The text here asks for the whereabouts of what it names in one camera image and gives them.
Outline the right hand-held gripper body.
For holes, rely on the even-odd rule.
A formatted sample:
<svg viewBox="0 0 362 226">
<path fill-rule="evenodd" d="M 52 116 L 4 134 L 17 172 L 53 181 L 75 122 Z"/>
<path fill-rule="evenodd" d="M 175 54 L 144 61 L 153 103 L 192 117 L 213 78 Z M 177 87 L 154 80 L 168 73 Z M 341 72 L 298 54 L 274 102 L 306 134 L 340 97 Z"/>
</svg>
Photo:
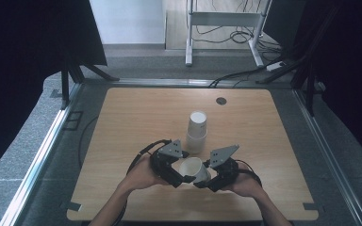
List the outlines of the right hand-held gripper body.
<svg viewBox="0 0 362 226">
<path fill-rule="evenodd" d="M 209 166 L 217 172 L 206 185 L 213 191 L 229 186 L 234 183 L 239 173 L 238 163 L 232 158 L 239 145 L 231 145 L 210 152 Z"/>
</svg>

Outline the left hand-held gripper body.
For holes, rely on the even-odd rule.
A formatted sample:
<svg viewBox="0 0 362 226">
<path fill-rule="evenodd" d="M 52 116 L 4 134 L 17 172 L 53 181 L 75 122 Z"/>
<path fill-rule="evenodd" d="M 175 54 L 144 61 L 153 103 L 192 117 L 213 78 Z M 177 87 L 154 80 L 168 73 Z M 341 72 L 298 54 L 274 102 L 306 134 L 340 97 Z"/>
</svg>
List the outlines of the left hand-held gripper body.
<svg viewBox="0 0 362 226">
<path fill-rule="evenodd" d="M 172 164 L 183 157 L 181 141 L 168 141 L 150 156 L 151 168 L 166 183 L 179 187 L 184 182 L 184 177 L 172 167 Z"/>
</svg>

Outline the white paper cup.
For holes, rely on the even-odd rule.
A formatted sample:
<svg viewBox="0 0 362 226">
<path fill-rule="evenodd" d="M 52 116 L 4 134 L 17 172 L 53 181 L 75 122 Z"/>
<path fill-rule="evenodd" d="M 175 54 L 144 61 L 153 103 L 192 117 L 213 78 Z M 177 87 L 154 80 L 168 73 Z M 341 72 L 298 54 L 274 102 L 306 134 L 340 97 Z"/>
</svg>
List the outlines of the white paper cup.
<svg viewBox="0 0 362 226">
<path fill-rule="evenodd" d="M 206 146 L 206 134 L 201 136 L 193 136 L 192 134 L 187 134 L 187 151 L 189 153 L 201 153 Z"/>
<path fill-rule="evenodd" d="M 183 161 L 180 165 L 179 173 L 182 176 L 194 177 L 193 183 L 208 182 L 211 179 L 210 172 L 198 157 L 187 158 Z"/>
<path fill-rule="evenodd" d="M 202 138 L 206 135 L 206 113 L 193 111 L 189 115 L 188 134 L 194 138 Z"/>
</svg>

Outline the person's left hand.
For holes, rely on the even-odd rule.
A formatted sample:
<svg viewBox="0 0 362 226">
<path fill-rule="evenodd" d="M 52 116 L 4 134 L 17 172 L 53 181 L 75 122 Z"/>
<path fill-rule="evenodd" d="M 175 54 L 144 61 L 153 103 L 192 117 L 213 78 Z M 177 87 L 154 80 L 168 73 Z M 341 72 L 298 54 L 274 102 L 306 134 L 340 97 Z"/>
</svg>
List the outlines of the person's left hand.
<svg viewBox="0 0 362 226">
<path fill-rule="evenodd" d="M 166 186 L 168 184 L 153 172 L 150 164 L 150 157 L 144 156 L 125 176 L 125 184 L 131 191 L 156 185 Z"/>
</svg>

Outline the person's right hand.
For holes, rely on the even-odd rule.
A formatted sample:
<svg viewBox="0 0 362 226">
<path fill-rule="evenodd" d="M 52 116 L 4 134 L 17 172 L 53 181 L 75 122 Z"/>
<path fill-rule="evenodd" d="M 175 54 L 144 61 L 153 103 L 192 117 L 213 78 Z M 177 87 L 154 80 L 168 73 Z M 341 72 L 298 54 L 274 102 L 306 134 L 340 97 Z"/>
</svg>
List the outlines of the person's right hand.
<svg viewBox="0 0 362 226">
<path fill-rule="evenodd" d="M 241 197 L 254 199 L 258 199 L 264 194 L 264 189 L 259 182 L 246 173 L 240 173 L 236 181 L 229 186 L 225 186 L 222 191 L 231 191 Z"/>
</svg>

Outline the white power strip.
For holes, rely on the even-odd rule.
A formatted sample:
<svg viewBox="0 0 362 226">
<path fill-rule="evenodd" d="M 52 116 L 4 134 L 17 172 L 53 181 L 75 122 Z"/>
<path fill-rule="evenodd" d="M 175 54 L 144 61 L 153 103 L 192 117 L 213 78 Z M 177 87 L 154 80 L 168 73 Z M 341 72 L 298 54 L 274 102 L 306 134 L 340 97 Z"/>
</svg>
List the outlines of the white power strip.
<svg viewBox="0 0 362 226">
<path fill-rule="evenodd" d="M 266 67 L 266 70 L 268 72 L 272 72 L 272 71 L 275 71 L 275 70 L 278 70 L 282 67 L 286 66 L 286 63 L 284 61 L 278 61 L 278 62 L 275 62 L 275 63 L 272 63 L 270 65 L 268 65 Z"/>
</svg>

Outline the black tripod stand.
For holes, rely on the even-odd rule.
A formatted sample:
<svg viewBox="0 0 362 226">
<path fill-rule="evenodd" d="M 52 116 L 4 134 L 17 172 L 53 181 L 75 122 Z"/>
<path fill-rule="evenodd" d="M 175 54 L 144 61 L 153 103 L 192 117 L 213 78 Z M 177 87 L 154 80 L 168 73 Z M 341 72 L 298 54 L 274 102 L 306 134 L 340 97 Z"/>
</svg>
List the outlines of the black tripod stand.
<svg viewBox="0 0 362 226">
<path fill-rule="evenodd" d="M 119 81 L 119 78 L 105 73 L 98 67 L 83 63 L 87 69 L 97 74 L 98 76 L 104 78 L 107 81 Z M 76 84 L 82 84 L 84 82 L 85 76 L 81 71 L 81 68 L 78 64 L 68 61 L 64 63 L 64 66 L 60 72 L 61 77 L 61 90 L 62 90 L 62 104 L 61 109 L 64 110 L 70 104 L 70 81 L 69 78 L 72 78 Z"/>
<path fill-rule="evenodd" d="M 344 0 L 324 1 L 325 3 L 316 22 L 304 35 L 303 40 L 291 49 L 292 54 L 294 54 L 296 51 L 301 51 L 301 56 L 298 57 L 293 63 L 285 66 L 283 69 L 271 75 L 270 77 L 257 81 L 257 84 L 269 84 L 282 77 L 286 73 L 290 73 L 295 70 L 296 73 L 293 75 L 290 81 L 290 85 L 293 89 L 300 89 L 304 84 L 306 84 L 305 109 L 311 116 L 314 116 L 314 58 L 327 30 L 334 21 Z"/>
</svg>

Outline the dark curtain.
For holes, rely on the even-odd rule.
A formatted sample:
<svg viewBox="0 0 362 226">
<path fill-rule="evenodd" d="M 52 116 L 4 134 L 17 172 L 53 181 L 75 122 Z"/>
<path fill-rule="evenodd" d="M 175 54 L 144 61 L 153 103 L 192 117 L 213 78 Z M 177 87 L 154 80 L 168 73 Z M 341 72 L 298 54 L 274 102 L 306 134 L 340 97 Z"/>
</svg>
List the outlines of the dark curtain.
<svg viewBox="0 0 362 226">
<path fill-rule="evenodd" d="M 322 99 L 362 146 L 362 0 L 272 0 L 264 32 L 293 57 L 302 57 L 320 33 L 328 10 L 339 9 L 312 62 Z"/>
<path fill-rule="evenodd" d="M 0 0 L 0 159 L 69 62 L 107 63 L 90 0 Z"/>
</svg>

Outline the metal floor rail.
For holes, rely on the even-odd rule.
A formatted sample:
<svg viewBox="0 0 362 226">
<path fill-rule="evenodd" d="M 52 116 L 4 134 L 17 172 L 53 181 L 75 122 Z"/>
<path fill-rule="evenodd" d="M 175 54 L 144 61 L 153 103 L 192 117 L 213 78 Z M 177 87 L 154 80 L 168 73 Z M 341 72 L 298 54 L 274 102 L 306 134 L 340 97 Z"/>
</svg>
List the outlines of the metal floor rail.
<svg viewBox="0 0 362 226">
<path fill-rule="evenodd" d="M 64 123 L 61 84 L 48 79 L 36 106 L 0 161 L 3 213 L 0 226 L 71 225 L 66 205 L 74 180 L 59 165 Z"/>
<path fill-rule="evenodd" d="M 348 180 L 345 172 L 342 170 L 341 166 L 339 165 L 336 157 L 333 154 L 333 150 L 330 147 L 328 141 L 326 140 L 324 133 L 322 132 L 318 122 L 316 121 L 315 117 L 312 116 L 309 111 L 305 107 L 305 100 L 303 94 L 299 91 L 294 89 L 292 91 L 293 96 L 295 97 L 298 106 L 300 107 L 302 114 L 305 118 L 305 121 L 316 140 L 316 143 L 321 151 L 323 159 L 328 166 L 335 183 L 338 187 L 338 190 L 345 201 L 356 226 L 362 226 L 362 203 L 358 199 L 351 183 Z"/>
<path fill-rule="evenodd" d="M 212 80 L 202 79 L 141 79 L 121 78 L 119 81 L 105 79 L 85 79 L 88 85 L 109 85 L 114 87 L 162 87 L 162 88 L 218 88 L 218 89 L 290 89 L 289 83 L 272 82 L 259 84 L 248 80 L 222 80 L 218 84 L 212 84 Z"/>
</svg>

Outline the white metal stand frame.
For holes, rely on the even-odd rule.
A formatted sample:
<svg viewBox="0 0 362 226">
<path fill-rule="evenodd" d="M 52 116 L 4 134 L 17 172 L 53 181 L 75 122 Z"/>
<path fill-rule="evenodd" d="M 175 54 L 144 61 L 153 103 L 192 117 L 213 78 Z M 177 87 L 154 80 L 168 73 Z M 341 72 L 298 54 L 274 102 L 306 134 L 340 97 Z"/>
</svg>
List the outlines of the white metal stand frame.
<svg viewBox="0 0 362 226">
<path fill-rule="evenodd" d="M 267 0 L 264 9 L 261 12 L 204 12 L 196 11 L 193 6 L 194 0 L 187 0 L 187 26 L 188 35 L 186 40 L 185 64 L 192 65 L 192 27 L 194 25 L 202 26 L 240 26 L 251 27 L 254 31 L 254 37 L 248 41 L 255 64 L 262 68 L 264 63 L 256 48 L 258 39 L 262 33 L 264 23 L 269 12 L 272 0 Z"/>
</svg>

